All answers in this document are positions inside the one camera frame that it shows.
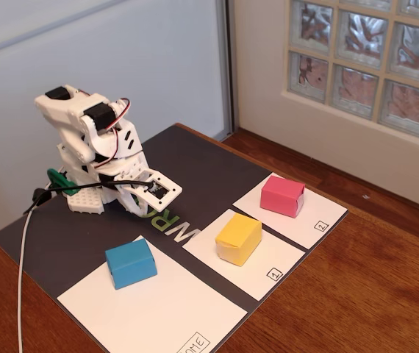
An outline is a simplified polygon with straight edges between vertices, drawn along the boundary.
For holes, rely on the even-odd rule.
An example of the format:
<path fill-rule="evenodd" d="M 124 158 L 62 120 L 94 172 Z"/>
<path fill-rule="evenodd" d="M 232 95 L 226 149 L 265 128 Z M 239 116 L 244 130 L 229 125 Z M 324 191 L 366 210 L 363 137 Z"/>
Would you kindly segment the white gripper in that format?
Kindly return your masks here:
<path fill-rule="evenodd" d="M 91 176 L 95 187 L 101 187 L 106 182 L 114 180 L 134 180 L 145 182 L 149 178 L 148 163 L 144 153 L 137 153 L 130 157 L 112 159 L 99 166 L 107 158 L 96 153 L 91 163 Z M 136 201 L 133 194 L 123 188 L 117 188 L 117 200 L 130 213 L 143 217 L 148 213 L 148 204 Z"/>

